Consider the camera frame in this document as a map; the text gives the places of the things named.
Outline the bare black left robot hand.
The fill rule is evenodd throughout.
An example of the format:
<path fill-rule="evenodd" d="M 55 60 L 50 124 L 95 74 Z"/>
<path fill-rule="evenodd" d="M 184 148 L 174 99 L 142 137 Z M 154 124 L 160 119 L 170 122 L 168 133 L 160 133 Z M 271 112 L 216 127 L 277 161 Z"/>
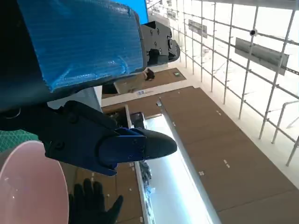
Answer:
<path fill-rule="evenodd" d="M 48 158 L 107 176 L 119 163 L 177 150 L 169 136 L 118 127 L 81 102 L 48 102 L 176 61 L 169 27 L 139 22 L 110 0 L 3 0 L 0 3 L 0 128 L 38 136 Z"/>

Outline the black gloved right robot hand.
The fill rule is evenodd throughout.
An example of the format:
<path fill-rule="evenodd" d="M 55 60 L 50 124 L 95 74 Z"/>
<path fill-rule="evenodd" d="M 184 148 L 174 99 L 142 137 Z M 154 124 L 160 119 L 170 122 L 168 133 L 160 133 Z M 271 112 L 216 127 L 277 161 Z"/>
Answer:
<path fill-rule="evenodd" d="M 123 204 L 123 196 L 120 195 L 106 210 L 101 183 L 87 178 L 82 184 L 74 185 L 74 192 L 68 198 L 70 224 L 114 224 Z"/>

